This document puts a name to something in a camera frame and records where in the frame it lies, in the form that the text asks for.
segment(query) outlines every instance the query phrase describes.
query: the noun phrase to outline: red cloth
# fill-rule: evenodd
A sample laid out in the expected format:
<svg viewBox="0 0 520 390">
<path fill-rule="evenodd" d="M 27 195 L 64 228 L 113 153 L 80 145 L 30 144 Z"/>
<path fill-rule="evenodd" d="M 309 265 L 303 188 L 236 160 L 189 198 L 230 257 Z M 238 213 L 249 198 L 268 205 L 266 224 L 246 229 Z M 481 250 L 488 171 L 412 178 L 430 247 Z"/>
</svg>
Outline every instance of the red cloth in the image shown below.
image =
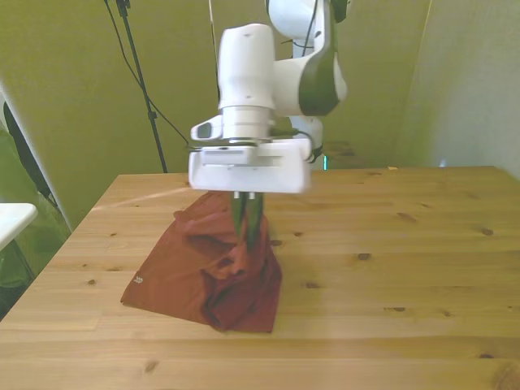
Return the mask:
<svg viewBox="0 0 520 390">
<path fill-rule="evenodd" d="M 282 275 L 267 220 L 248 252 L 230 205 L 229 193 L 212 192 L 175 212 L 121 301 L 219 330 L 272 332 Z"/>
</svg>

